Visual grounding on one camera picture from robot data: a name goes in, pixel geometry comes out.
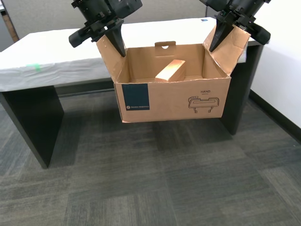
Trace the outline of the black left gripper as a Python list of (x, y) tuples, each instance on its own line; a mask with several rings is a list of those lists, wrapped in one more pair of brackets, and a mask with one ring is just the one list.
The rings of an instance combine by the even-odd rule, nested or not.
[(69, 43), (76, 48), (88, 38), (97, 42), (106, 36), (122, 57), (126, 56), (121, 26), (124, 19), (142, 7), (140, 0), (74, 0), (86, 22), (84, 27), (69, 36)]

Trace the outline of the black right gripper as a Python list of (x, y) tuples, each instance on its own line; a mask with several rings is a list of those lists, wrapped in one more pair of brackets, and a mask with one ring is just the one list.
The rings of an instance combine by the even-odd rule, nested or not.
[(270, 32), (255, 23), (255, 14), (270, 0), (200, 0), (203, 4), (219, 12), (215, 15), (216, 29), (209, 48), (213, 52), (227, 35), (233, 30), (233, 25), (251, 30), (251, 37), (265, 45), (270, 40)]

